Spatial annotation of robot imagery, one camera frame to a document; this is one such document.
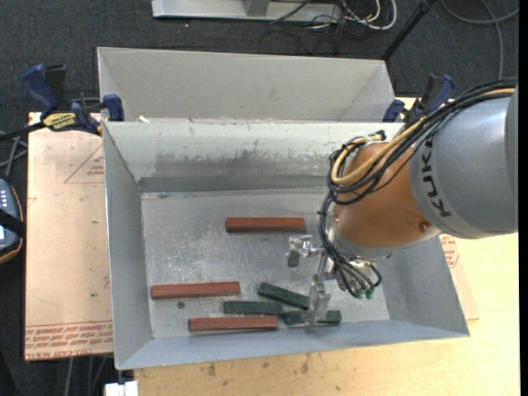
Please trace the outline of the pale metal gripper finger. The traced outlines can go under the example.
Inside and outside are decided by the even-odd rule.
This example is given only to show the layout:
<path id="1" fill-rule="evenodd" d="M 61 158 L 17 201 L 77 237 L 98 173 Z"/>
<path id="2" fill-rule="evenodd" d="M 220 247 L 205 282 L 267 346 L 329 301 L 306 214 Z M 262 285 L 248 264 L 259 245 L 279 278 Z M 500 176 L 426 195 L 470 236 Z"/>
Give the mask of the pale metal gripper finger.
<path id="1" fill-rule="evenodd" d="M 309 290 L 309 309 L 304 315 L 304 323 L 312 325 L 326 319 L 331 294 L 324 283 L 313 282 Z"/>
<path id="2" fill-rule="evenodd" d="M 291 236 L 289 245 L 290 249 L 286 253 L 286 258 L 290 268 L 297 267 L 301 258 L 319 257 L 323 254 L 323 248 L 314 244 L 312 234 Z"/>

